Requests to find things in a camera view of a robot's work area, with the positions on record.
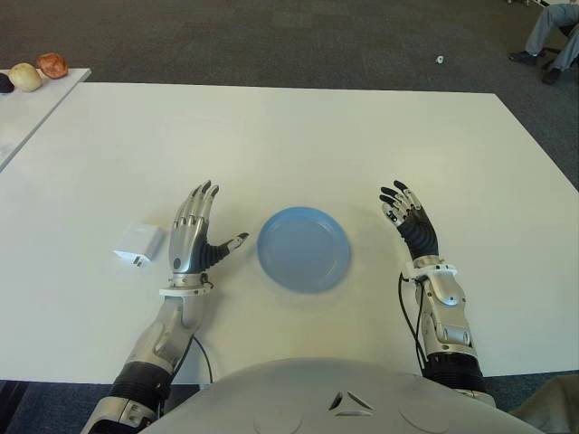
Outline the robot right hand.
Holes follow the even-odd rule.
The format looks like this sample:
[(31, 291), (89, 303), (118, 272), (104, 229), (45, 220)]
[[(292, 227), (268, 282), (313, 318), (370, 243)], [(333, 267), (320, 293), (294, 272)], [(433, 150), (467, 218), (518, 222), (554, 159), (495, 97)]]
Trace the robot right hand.
[(383, 186), (380, 192), (383, 214), (398, 230), (412, 259), (438, 256), (436, 231), (413, 190), (394, 180), (394, 189)]

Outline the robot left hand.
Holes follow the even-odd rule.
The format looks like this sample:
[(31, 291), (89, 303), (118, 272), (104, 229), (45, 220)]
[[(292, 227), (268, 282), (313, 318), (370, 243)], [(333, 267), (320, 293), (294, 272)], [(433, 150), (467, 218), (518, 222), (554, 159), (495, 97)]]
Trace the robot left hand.
[(174, 275), (197, 275), (223, 260), (249, 238), (242, 232), (221, 245), (208, 241), (210, 213), (219, 185), (206, 181), (187, 196), (173, 222), (168, 260)]

